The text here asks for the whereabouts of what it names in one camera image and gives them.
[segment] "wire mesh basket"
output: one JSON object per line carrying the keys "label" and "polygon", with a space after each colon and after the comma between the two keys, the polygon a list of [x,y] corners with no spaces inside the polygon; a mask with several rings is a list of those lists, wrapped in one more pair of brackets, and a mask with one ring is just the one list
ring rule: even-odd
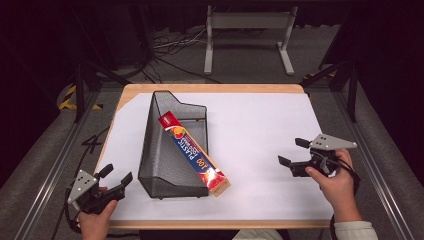
{"label": "wire mesh basket", "polygon": [[155,91],[150,103],[138,179],[151,198],[207,196],[208,188],[158,121],[168,111],[208,153],[206,107],[181,103],[169,91]]}

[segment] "metal stand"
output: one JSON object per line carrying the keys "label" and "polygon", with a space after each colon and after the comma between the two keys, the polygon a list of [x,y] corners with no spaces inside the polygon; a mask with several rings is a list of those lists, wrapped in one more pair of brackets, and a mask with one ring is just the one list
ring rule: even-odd
{"label": "metal stand", "polygon": [[242,13],[242,12],[213,12],[212,7],[208,6],[207,33],[208,42],[206,46],[205,69],[206,75],[212,74],[213,42],[212,29],[231,29],[231,28],[284,28],[284,39],[277,42],[278,51],[283,60],[287,75],[293,75],[294,70],[287,54],[287,44],[293,29],[296,18],[297,7],[293,7],[290,12],[277,13]]}

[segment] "black cable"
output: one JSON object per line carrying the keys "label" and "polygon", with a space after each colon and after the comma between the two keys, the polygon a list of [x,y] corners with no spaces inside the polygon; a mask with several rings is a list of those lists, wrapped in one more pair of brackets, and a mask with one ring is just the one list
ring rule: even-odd
{"label": "black cable", "polygon": [[192,75],[195,75],[195,76],[198,76],[198,77],[201,77],[201,78],[207,79],[207,80],[212,81],[212,82],[214,82],[214,83],[222,84],[222,83],[221,83],[220,81],[218,81],[218,80],[215,80],[215,79],[213,79],[213,78],[206,77],[206,76],[203,76],[203,75],[201,75],[201,74],[194,73],[194,72],[190,72],[190,71],[188,71],[188,70],[182,69],[182,68],[177,67],[177,66],[175,66],[174,64],[172,64],[172,63],[170,63],[170,62],[167,62],[167,61],[165,61],[165,60],[163,60],[163,59],[161,59],[161,58],[155,57],[155,59],[157,59],[157,60],[159,60],[159,61],[162,61],[162,62],[164,62],[164,63],[166,63],[166,64],[168,64],[168,65],[170,65],[170,66],[173,66],[173,67],[175,67],[175,68],[177,68],[177,69],[179,69],[179,70],[181,70],[181,71],[183,71],[183,72],[186,72],[186,73],[188,73],[188,74],[192,74]]}

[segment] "white table surface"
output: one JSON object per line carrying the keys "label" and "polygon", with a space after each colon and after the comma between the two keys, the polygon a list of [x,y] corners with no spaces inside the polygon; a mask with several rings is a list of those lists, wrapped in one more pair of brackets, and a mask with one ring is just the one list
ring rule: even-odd
{"label": "white table surface", "polygon": [[209,156],[231,187],[219,197],[151,199],[137,179],[151,93],[140,93],[115,114],[98,169],[112,163],[100,181],[113,187],[132,172],[111,220],[266,221],[329,220],[332,208],[311,178],[295,178],[278,155],[293,161],[310,159],[295,145],[297,137],[321,133],[306,94],[174,93],[183,103],[207,107]]}

